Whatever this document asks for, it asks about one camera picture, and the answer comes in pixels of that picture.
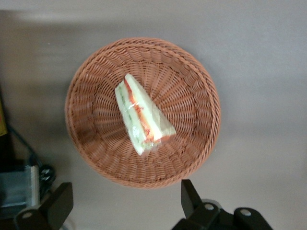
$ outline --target brown wicker basket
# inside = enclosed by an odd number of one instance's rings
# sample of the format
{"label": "brown wicker basket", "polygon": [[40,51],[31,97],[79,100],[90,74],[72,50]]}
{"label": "brown wicker basket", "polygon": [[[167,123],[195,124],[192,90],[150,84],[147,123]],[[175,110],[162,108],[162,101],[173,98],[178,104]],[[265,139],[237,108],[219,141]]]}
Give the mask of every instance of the brown wicker basket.
{"label": "brown wicker basket", "polygon": [[[114,89],[132,74],[174,125],[176,137],[148,157],[134,150]],[[188,177],[208,158],[220,127],[220,104],[205,68],[180,47],[127,38],[93,53],[76,72],[66,99],[69,134],[85,161],[130,187],[158,188]]]}

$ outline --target black clamp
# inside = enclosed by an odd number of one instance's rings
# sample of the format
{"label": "black clamp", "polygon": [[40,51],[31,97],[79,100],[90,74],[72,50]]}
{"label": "black clamp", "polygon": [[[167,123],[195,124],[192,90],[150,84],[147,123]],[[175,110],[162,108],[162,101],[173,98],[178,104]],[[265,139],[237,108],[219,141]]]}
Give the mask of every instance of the black clamp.
{"label": "black clamp", "polygon": [[272,230],[254,209],[240,207],[232,215],[216,201],[202,201],[190,180],[181,182],[181,204],[186,219],[173,230]]}

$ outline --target sandwich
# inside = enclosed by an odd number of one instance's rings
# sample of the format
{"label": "sandwich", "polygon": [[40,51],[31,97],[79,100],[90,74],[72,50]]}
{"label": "sandwich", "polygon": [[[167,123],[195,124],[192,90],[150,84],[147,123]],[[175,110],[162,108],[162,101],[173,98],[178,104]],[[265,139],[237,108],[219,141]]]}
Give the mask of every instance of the sandwich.
{"label": "sandwich", "polygon": [[130,140],[139,155],[176,134],[172,124],[131,74],[116,87],[115,96]]}

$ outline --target gray table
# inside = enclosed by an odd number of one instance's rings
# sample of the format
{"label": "gray table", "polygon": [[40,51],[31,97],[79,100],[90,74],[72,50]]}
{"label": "gray table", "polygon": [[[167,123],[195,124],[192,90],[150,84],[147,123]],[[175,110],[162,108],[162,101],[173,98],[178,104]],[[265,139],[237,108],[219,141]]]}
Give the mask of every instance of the gray table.
{"label": "gray table", "polygon": [[214,151],[190,179],[226,211],[258,210],[274,229],[307,226],[307,2],[3,0],[0,82],[10,123],[56,185],[70,181],[74,230],[171,229],[180,184],[137,190],[93,171],[64,119],[69,83],[98,48],[129,36],[169,40],[211,74],[221,100]]}

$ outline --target black device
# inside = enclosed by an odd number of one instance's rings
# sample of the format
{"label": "black device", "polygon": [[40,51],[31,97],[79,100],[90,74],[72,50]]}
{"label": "black device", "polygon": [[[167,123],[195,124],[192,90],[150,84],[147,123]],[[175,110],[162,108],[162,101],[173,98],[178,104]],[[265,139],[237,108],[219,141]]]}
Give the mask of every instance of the black device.
{"label": "black device", "polygon": [[272,230],[252,208],[239,207],[232,215],[218,202],[202,200],[190,180],[181,181],[181,205],[186,219],[172,230]]}
{"label": "black device", "polygon": [[59,230],[72,207],[72,185],[62,183],[38,209],[21,211],[14,223],[17,230]]}
{"label": "black device", "polygon": [[14,169],[15,154],[11,135],[7,130],[2,105],[0,98],[0,172],[8,172]]}

